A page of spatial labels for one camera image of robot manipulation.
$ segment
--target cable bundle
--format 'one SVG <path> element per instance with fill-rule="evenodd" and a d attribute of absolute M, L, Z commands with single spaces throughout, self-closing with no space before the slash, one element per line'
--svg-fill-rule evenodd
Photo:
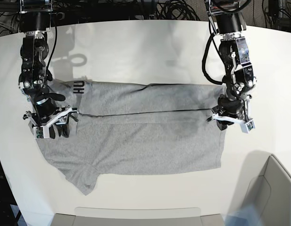
<path fill-rule="evenodd" d="M 266 28 L 268 23 L 271 29 L 277 29 L 275 26 L 277 17 L 270 15 L 269 12 L 267 11 L 267 7 L 264 8 L 264 0 L 262 2 L 262 10 L 264 14 Z M 287 16 L 287 18 L 291 19 L 291 2 L 286 2 L 285 8 L 279 7 L 278 12 L 281 12 L 283 15 Z"/>
<path fill-rule="evenodd" d="M 185 0 L 170 0 L 158 3 L 161 11 L 156 11 L 158 20 L 200 20 L 196 11 Z"/>
<path fill-rule="evenodd" d="M 9 14 L 9 15 L 5 15 L 3 13 L 0 13 L 0 18 L 2 16 L 7 17 L 7 16 L 12 16 L 11 19 L 11 23 L 7 24 L 7 23 L 3 23 L 0 21 L 0 27 L 4 28 L 3 30 L 0 31 L 0 34 L 2 34 L 4 31 L 9 31 L 10 34 L 14 34 L 17 33 L 18 29 L 16 28 L 18 25 L 16 25 L 16 22 L 18 22 L 18 18 L 19 18 L 19 13 L 14 13 L 14 14 Z"/>

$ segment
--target screw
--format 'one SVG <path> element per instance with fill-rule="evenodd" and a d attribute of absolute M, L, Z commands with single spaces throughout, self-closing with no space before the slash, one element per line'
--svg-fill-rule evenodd
<path fill-rule="evenodd" d="M 239 92 L 241 92 L 242 87 L 240 87 L 240 85 L 239 85 L 238 83 L 236 83 L 234 86 L 236 87 L 236 89 L 237 89 Z"/>
<path fill-rule="evenodd" d="M 24 87 L 25 88 L 29 88 L 30 87 L 30 82 L 29 81 L 25 81 L 24 82 Z"/>
<path fill-rule="evenodd" d="M 244 88 L 244 87 L 245 87 L 245 84 L 242 83 L 242 82 L 240 82 L 240 87 L 241 87 L 241 88 Z"/>
<path fill-rule="evenodd" d="M 248 83 L 247 83 L 247 86 L 249 87 L 249 88 L 252 88 L 253 87 L 253 81 L 248 81 Z"/>

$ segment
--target gray t-shirt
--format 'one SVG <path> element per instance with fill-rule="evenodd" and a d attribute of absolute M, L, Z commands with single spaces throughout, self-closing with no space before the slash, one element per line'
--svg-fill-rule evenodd
<path fill-rule="evenodd" d="M 206 121 L 221 86 L 76 81 L 50 87 L 66 96 L 62 104 L 78 107 L 79 121 L 70 119 L 69 138 L 37 143 L 48 163 L 85 195 L 104 173 L 176 174 L 221 166 L 225 132 Z"/>

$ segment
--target folded t-shirt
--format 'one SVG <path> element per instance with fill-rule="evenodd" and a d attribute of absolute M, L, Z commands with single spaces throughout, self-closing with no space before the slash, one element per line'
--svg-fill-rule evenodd
<path fill-rule="evenodd" d="M 48 163 L 85 195 L 100 174 L 176 174 L 221 166 L 225 132 L 206 119 L 222 86 L 74 81 L 50 88 L 66 96 L 63 105 L 78 107 L 78 122 L 70 118 L 69 138 L 37 143 Z"/>

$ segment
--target wire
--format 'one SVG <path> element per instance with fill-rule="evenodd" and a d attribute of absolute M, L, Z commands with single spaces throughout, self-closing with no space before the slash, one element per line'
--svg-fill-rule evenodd
<path fill-rule="evenodd" d="M 145 7 L 145 2 L 144 0 L 141 0 L 141 12 L 143 14 L 143 17 L 145 17 L 145 15 L 149 15 L 149 13 L 147 13 L 147 9 Z"/>
<path fill-rule="evenodd" d="M 244 117 L 245 117 L 245 120 L 246 121 L 249 121 L 249 117 L 248 117 L 248 114 L 246 113 L 246 104 L 245 104 L 245 100 L 243 100 L 243 102 L 244 102 L 244 106 L 243 106 L 243 108 L 244 108 Z"/>
<path fill-rule="evenodd" d="M 279 10 L 284 11 L 285 13 L 287 13 L 289 16 L 291 16 L 291 9 L 289 7 L 286 8 L 279 8 Z"/>
<path fill-rule="evenodd" d="M 16 25 L 16 17 L 17 17 L 17 14 L 13 15 L 12 19 L 11 19 L 11 22 L 10 22 L 10 26 L 12 26 L 13 24 L 13 20 L 14 20 L 14 25 Z"/>
<path fill-rule="evenodd" d="M 52 52 L 51 52 L 51 55 L 50 55 L 50 58 L 49 58 L 49 61 L 48 61 L 48 64 L 47 64 L 47 69 L 49 68 L 53 53 L 55 51 L 56 43 L 57 43 L 57 26 L 56 26 L 55 22 L 54 22 L 54 25 L 55 25 L 55 40 L 54 40 L 53 49 L 52 49 Z"/>
<path fill-rule="evenodd" d="M 265 15 L 265 12 L 264 12 L 264 1 L 265 1 L 265 0 L 262 0 L 262 11 L 263 11 L 263 14 L 264 14 L 265 25 L 266 25 L 266 28 L 267 28 L 267 19 L 266 19 L 266 15 Z"/>
<path fill-rule="evenodd" d="M 208 27 L 209 27 L 209 33 L 210 33 L 210 35 L 212 34 L 211 26 L 212 26 L 212 24 L 211 24 L 211 22 L 210 22 L 210 20 L 209 20 L 209 25 L 208 25 Z M 212 39 L 212 42 L 213 42 L 213 45 L 215 46 L 215 49 L 216 49 L 217 54 L 219 55 L 221 61 L 223 62 L 222 56 L 221 56 L 221 54 L 220 54 L 218 48 L 216 47 L 216 42 L 215 42 L 215 40 Z"/>
<path fill-rule="evenodd" d="M 285 9 L 283 9 L 283 8 L 280 8 L 279 10 L 278 10 L 279 12 L 282 12 L 284 15 L 286 15 L 288 18 L 291 18 L 291 15 L 290 15 L 290 13 L 287 11 L 287 10 L 285 10 Z"/>
<path fill-rule="evenodd" d="M 268 16 L 267 12 L 266 12 L 267 8 L 265 8 L 264 10 L 264 15 L 266 16 L 265 18 L 267 19 L 269 25 L 270 25 L 270 28 L 273 29 L 274 26 L 273 26 L 273 18 L 270 19 L 270 17 Z"/>
<path fill-rule="evenodd" d="M 206 44 L 206 47 L 205 47 L 205 52 L 204 52 L 204 56 L 203 56 L 203 59 L 202 59 L 202 71 L 203 71 L 203 74 L 205 76 L 205 78 L 210 81 L 211 83 L 213 84 L 216 84 L 216 85 L 222 85 L 223 82 L 221 81 L 216 81 L 214 79 L 212 79 L 209 74 L 207 73 L 206 71 L 206 60 L 207 60 L 207 56 L 208 56 L 208 52 L 209 52 L 209 47 L 210 47 L 210 44 L 211 44 L 211 41 L 213 40 L 215 34 L 211 33 L 208 41 L 207 41 L 207 44 Z"/>
<path fill-rule="evenodd" d="M 8 29 L 4 29 L 4 30 L 2 30 L 2 31 L 0 32 L 0 34 L 2 34 L 4 31 L 10 31 L 10 30 L 8 30 Z"/>
<path fill-rule="evenodd" d="M 221 5 L 219 3 L 216 3 L 215 0 L 211 0 L 212 3 L 218 7 L 221 11 L 225 12 L 225 13 L 230 13 L 230 14 L 233 14 L 233 13 L 238 13 L 240 12 L 241 10 L 243 10 L 246 6 L 249 5 L 249 3 L 251 2 L 251 0 L 247 0 L 241 7 L 235 9 L 235 10 L 227 10 L 227 9 L 224 9 L 223 7 L 221 7 Z"/>
<path fill-rule="evenodd" d="M 186 3 L 185 0 L 170 0 L 165 3 L 158 3 L 161 12 L 156 11 L 158 20 L 198 20 L 196 11 Z"/>
<path fill-rule="evenodd" d="M 252 17 L 253 17 L 253 24 L 254 24 L 254 26 L 257 26 L 257 25 L 255 24 L 255 18 L 254 18 L 254 3 L 255 3 L 255 0 L 253 0 Z"/>
<path fill-rule="evenodd" d="M 10 27 L 8 27 L 8 26 L 9 26 L 8 24 L 5 24 L 5 23 L 0 22 L 0 26 L 3 27 L 3 28 L 5 28 L 5 29 L 8 29 L 10 32 L 12 32 L 12 31 L 10 30 Z"/>
<path fill-rule="evenodd" d="M 49 61 L 48 61 L 48 64 L 47 64 L 46 71 L 49 69 L 49 65 L 50 65 L 50 62 L 51 62 L 51 59 L 52 59 L 53 53 L 54 53 L 54 51 L 55 51 L 56 43 L 57 43 L 57 26 L 56 26 L 56 22 L 55 22 L 55 20 L 53 19 L 52 21 L 54 21 L 54 25 L 55 25 L 55 40 L 54 40 L 54 45 L 53 45 L 53 49 L 52 49 L 51 55 L 50 55 L 50 57 L 49 57 Z M 47 78 L 48 78 L 48 76 L 47 76 L 47 72 L 46 72 L 46 74 L 45 74 L 45 78 L 44 78 L 44 81 L 43 81 L 43 84 L 42 84 L 42 88 L 43 88 L 44 85 L 46 84 Z"/>
<path fill-rule="evenodd" d="M 18 14 L 18 13 L 14 13 L 14 14 L 9 14 L 9 15 L 4 15 L 4 13 L 5 13 L 5 12 L 3 12 L 3 13 L 0 13 L 0 16 L 13 16 L 13 15 L 16 15 L 16 14 Z"/>

